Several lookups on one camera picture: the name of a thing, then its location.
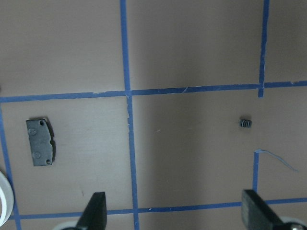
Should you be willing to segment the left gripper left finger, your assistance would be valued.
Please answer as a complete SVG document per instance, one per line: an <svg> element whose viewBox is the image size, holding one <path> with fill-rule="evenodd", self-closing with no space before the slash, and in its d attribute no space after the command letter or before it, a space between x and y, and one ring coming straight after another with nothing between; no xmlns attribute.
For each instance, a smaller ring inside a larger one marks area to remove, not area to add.
<svg viewBox="0 0 307 230"><path fill-rule="evenodd" d="M92 195L75 228L77 230L105 230L106 225L106 194L96 192Z"/></svg>

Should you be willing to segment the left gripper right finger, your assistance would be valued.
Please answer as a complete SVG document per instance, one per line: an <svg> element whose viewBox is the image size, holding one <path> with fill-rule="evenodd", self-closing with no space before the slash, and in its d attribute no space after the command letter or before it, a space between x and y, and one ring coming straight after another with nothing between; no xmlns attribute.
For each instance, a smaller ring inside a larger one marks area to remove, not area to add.
<svg viewBox="0 0 307 230"><path fill-rule="evenodd" d="M241 217L247 230L287 230L284 223L252 189L242 191Z"/></svg>

